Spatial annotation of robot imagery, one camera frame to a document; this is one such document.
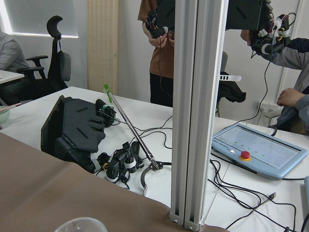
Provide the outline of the black equipment stand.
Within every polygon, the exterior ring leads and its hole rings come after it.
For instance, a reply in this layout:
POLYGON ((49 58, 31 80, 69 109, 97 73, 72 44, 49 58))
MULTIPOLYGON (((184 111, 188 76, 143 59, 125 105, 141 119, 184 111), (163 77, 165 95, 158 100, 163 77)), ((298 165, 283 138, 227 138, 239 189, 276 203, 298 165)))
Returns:
POLYGON ((95 173, 103 164, 91 159, 106 137, 116 112, 101 99, 91 103, 61 95, 41 129, 41 150, 63 161, 78 164, 95 173))

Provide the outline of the standing person brown shirt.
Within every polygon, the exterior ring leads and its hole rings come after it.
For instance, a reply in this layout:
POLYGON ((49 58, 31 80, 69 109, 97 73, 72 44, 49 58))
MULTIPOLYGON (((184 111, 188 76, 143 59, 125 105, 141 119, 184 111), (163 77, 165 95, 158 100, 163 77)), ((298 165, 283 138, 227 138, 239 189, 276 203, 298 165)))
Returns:
POLYGON ((150 62, 150 102, 167 107, 173 106, 174 39, 171 34, 153 38, 146 28, 146 18, 157 8, 157 1, 142 0, 138 20, 151 46, 154 47, 150 62))

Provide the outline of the blue teach pendant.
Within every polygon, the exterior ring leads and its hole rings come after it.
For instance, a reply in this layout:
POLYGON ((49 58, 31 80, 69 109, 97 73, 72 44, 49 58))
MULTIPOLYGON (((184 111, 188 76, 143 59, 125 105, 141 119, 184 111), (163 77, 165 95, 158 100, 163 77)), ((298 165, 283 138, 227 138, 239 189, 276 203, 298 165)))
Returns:
POLYGON ((304 148, 239 123, 215 133, 212 148, 272 180, 282 180, 308 154, 304 148))

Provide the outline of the black office chair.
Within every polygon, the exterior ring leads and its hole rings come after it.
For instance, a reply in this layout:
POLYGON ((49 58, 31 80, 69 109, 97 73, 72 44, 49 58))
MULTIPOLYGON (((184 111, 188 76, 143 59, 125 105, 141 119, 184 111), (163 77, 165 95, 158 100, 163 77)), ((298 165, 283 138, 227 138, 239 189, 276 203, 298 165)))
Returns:
POLYGON ((53 37, 51 62, 48 75, 45 76, 44 68, 40 60, 47 56, 34 56, 27 60, 35 63, 35 67, 20 68, 18 73, 27 77, 32 84, 34 97, 40 98, 54 92, 67 88, 66 81, 70 80, 71 75, 71 57, 61 50, 61 33, 57 29, 58 23, 63 20, 62 17, 55 15, 47 22, 47 31, 53 37))

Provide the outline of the clear wine glass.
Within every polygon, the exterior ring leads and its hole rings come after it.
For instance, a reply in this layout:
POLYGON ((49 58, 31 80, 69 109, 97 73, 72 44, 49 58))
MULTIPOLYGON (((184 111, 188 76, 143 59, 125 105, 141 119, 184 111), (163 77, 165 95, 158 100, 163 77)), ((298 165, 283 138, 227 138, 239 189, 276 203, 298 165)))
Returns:
POLYGON ((107 232, 105 225, 95 218, 80 217, 60 225, 56 232, 107 232))

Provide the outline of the mint bowl on desk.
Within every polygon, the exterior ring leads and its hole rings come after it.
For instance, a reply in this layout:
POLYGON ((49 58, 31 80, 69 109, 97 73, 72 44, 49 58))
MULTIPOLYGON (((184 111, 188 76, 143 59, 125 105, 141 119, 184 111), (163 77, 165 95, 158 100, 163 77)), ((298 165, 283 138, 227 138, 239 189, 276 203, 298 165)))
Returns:
POLYGON ((10 116, 10 110, 20 105, 21 103, 19 102, 13 105, 0 107, 0 128, 2 128, 3 123, 8 120, 10 116))

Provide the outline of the seated person grey shirt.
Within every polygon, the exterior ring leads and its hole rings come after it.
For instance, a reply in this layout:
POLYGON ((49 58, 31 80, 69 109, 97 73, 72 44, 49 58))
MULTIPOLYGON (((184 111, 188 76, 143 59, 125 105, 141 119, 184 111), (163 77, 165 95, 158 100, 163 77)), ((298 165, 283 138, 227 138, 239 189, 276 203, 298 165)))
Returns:
MULTIPOLYGON (((18 69, 28 68, 22 48, 18 41, 11 35, 0 32, 0 69, 8 72, 17 72, 18 69)), ((20 78, 0 86, 0 98, 7 104, 13 105, 21 100, 23 95, 31 87, 29 80, 20 78)))

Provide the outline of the aluminium frame post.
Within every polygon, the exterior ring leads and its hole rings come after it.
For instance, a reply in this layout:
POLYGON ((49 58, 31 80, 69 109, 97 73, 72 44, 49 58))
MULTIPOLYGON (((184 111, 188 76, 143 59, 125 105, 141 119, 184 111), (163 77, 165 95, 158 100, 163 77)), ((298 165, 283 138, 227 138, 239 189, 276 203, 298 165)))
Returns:
POLYGON ((227 10, 226 0, 176 1, 169 217, 192 232, 206 215, 227 10))

